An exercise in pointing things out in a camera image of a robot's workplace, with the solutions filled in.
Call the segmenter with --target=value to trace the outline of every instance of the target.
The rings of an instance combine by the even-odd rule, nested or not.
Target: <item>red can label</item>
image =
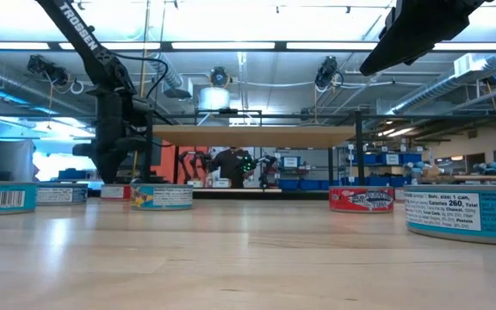
[[[389,212],[394,210],[393,189],[339,188],[329,192],[330,210]]]

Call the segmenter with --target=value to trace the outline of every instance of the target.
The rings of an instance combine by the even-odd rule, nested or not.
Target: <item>wooden tabletop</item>
[[[355,135],[348,127],[214,127],[157,125],[153,134],[176,146],[328,148]]]

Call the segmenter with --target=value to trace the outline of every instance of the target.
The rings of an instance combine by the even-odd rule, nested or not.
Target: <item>orange wall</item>
[[[163,145],[169,144],[167,141],[162,141]],[[164,177],[164,179],[170,183],[173,183],[173,170],[175,167],[175,151],[177,146],[163,147],[160,165],[155,165],[151,168],[151,171],[156,171],[157,175],[160,177]],[[179,146],[179,154],[185,151],[201,151],[207,152],[208,148],[203,146]],[[187,166],[187,172],[193,176],[192,167],[190,166],[189,161],[192,159],[191,156],[187,156],[185,159],[185,165]],[[202,168],[198,168],[198,175],[200,176],[202,181],[206,180],[206,171],[202,170]],[[185,175],[183,173],[183,169],[179,164],[177,166],[177,183],[184,184],[185,183]]]

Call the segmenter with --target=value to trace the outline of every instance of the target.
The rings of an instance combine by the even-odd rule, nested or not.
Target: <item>ceiling light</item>
[[[405,129],[401,129],[400,131],[396,132],[396,133],[391,133],[390,135],[388,135],[388,137],[397,137],[399,135],[402,135],[402,134],[405,134],[405,133],[408,133],[410,132],[411,130],[413,130],[414,128],[405,128]]]
[[[437,43],[434,51],[496,51],[496,43]]]
[[[173,42],[174,49],[273,49],[275,42]]]
[[[71,43],[59,43],[60,48],[64,50],[73,50],[74,46]]]
[[[154,50],[160,48],[158,42],[109,42],[101,43],[102,46],[109,50]]]
[[[48,50],[49,45],[42,42],[0,42],[0,49]]]
[[[307,50],[349,50],[370,52],[375,49],[374,42],[289,42],[287,49]]]
[[[381,136],[383,136],[383,135],[389,135],[389,134],[391,134],[391,133],[392,133],[392,132],[394,132],[394,131],[395,131],[395,129],[386,130],[386,131],[385,131],[385,132],[383,132],[383,133],[378,133],[378,136],[379,136],[379,137],[381,137]]]

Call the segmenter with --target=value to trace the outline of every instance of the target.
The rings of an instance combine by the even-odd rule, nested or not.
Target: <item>barcode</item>
[[[24,191],[0,191],[0,208],[24,207]]]

